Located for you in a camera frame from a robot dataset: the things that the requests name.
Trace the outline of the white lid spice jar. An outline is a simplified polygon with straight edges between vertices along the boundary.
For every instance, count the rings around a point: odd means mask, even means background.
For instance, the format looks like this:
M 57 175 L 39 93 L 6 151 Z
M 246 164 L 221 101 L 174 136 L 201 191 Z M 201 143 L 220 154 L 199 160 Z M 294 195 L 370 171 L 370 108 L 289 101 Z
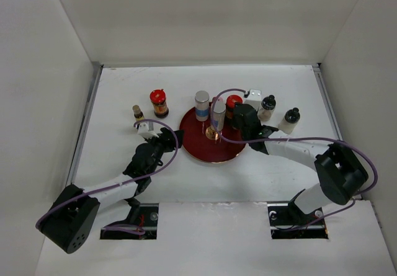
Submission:
M 213 128 L 222 131 L 225 122 L 226 105 L 222 100 L 217 100 L 213 106 L 211 114 L 211 124 Z

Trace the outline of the silver lid blue label jar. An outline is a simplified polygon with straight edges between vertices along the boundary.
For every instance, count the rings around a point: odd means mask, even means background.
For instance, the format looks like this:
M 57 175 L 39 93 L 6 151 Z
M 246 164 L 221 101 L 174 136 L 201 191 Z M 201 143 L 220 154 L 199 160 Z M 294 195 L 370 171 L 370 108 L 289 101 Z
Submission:
M 209 94 L 207 91 L 198 91 L 195 94 L 195 116 L 200 122 L 208 119 Z

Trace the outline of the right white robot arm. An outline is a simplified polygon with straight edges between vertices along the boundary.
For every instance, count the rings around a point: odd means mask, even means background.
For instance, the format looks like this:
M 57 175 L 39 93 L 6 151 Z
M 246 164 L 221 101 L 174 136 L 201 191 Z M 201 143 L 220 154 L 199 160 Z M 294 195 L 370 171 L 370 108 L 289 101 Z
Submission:
M 280 156 L 312 169 L 318 183 L 296 194 L 288 203 L 289 219 L 303 223 L 315 210 L 335 203 L 345 205 L 368 180 L 368 172 L 344 142 L 329 145 L 320 140 L 282 139 L 282 132 L 263 125 L 254 108 L 238 104 L 233 110 L 233 125 L 253 150 Z

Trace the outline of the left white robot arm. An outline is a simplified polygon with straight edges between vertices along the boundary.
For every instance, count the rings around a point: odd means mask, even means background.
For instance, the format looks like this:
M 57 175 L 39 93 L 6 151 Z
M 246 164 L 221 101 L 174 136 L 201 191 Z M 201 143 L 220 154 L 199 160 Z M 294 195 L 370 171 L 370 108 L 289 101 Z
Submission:
M 164 164 L 162 156 L 177 153 L 183 140 L 184 130 L 163 127 L 137 146 L 131 162 L 119 176 L 90 189 L 74 184 L 65 187 L 35 227 L 65 253 L 76 252 L 88 238 L 98 212 L 144 192 L 153 174 L 171 164 Z

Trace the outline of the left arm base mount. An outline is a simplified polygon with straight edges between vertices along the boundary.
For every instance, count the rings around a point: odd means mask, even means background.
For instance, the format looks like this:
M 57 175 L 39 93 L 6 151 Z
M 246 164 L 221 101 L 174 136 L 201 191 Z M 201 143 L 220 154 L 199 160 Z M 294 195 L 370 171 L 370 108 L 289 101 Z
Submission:
M 101 240 L 155 240 L 158 234 L 159 204 L 127 201 L 130 211 L 126 218 L 102 228 Z

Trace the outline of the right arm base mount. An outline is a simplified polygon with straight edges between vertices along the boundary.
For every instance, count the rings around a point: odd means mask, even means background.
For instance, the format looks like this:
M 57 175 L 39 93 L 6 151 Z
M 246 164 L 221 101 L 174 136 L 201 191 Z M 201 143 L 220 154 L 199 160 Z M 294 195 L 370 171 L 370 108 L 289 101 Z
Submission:
M 328 239 L 322 208 L 296 214 L 287 203 L 268 203 L 267 211 L 272 239 Z

